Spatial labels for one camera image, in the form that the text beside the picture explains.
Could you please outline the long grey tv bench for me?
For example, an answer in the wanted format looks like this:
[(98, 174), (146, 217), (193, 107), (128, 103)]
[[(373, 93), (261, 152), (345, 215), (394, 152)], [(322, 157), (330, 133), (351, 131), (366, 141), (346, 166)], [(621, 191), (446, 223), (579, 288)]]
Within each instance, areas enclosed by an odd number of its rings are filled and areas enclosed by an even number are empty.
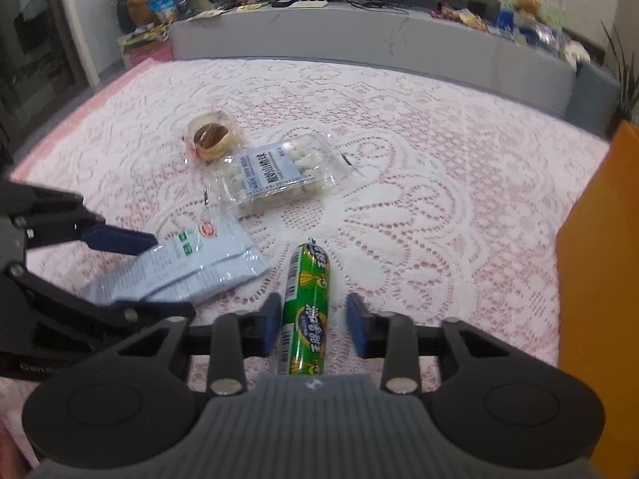
[(563, 116), (572, 96), (570, 64), (544, 51), (478, 32), (426, 12), (263, 8), (170, 27), (173, 55), (196, 58), (295, 58), (418, 73), (513, 99)]

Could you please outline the grey trash bin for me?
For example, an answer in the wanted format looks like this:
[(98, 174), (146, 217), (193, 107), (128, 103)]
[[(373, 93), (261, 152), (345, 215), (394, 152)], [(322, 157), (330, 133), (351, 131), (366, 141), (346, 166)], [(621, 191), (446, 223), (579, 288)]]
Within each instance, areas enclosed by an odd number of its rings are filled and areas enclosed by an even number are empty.
[(596, 63), (579, 64), (566, 122), (604, 137), (613, 116), (621, 84), (610, 70)]

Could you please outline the teddy bear gift box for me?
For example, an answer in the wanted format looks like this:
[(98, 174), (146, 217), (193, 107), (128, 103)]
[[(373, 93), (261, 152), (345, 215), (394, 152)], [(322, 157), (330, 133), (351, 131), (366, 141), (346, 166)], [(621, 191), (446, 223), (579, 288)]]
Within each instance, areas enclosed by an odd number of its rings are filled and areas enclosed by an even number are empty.
[(497, 28), (515, 34), (548, 29), (562, 32), (566, 9), (547, 0), (502, 0), (497, 14)]

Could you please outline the orange cardboard box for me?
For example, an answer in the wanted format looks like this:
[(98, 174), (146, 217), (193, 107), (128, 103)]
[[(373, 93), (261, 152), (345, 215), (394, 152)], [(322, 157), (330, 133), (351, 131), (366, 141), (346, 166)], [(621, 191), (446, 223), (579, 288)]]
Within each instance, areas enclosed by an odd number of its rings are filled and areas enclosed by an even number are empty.
[(556, 241), (559, 366), (605, 410), (590, 462), (608, 478), (638, 474), (638, 128), (617, 129)]

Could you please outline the white blue snack packet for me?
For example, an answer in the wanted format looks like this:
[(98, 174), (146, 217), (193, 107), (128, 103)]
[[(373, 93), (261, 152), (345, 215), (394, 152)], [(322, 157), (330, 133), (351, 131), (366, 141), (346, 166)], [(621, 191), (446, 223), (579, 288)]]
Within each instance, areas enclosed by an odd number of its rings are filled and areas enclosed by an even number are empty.
[(89, 282), (81, 297), (108, 306), (118, 301), (204, 303), (269, 269), (233, 215), (208, 214), (157, 247)]

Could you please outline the clear pack white candies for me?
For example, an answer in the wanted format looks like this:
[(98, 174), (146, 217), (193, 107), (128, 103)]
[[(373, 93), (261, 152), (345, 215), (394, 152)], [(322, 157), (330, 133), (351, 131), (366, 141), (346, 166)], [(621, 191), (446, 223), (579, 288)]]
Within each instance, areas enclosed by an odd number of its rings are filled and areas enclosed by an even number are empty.
[(246, 146), (212, 164), (204, 190), (205, 206), (235, 218), (315, 197), (364, 180), (363, 172), (323, 132)]

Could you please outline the small wrapped brown pastry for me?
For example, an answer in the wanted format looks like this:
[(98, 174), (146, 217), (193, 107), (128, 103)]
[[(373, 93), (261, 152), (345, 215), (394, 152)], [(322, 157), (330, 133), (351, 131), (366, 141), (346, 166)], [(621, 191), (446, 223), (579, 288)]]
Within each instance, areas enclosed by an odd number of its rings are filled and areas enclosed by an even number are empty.
[(225, 160), (247, 146), (236, 119), (221, 109), (192, 119), (183, 140), (189, 155), (205, 164)]

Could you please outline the potted green plant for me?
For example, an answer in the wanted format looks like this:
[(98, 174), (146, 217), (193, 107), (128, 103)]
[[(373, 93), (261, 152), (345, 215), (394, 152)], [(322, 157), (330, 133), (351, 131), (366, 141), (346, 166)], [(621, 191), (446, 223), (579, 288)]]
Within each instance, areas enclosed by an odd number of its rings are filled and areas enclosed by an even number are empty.
[(635, 108), (638, 105), (638, 63), (635, 53), (626, 55), (623, 41), (616, 26), (612, 26), (611, 32), (605, 25), (602, 27), (613, 55), (616, 76), (619, 81), (619, 95), (610, 124), (607, 127), (607, 138), (612, 140), (623, 122), (633, 121)]

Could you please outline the green sausage stick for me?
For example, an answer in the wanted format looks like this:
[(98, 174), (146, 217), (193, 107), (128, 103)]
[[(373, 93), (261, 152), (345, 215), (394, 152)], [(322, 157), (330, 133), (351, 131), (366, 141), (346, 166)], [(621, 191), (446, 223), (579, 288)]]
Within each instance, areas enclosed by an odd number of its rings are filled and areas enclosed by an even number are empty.
[(290, 259), (278, 373), (321, 375), (324, 370), (329, 316), (330, 263), (314, 240), (296, 247)]

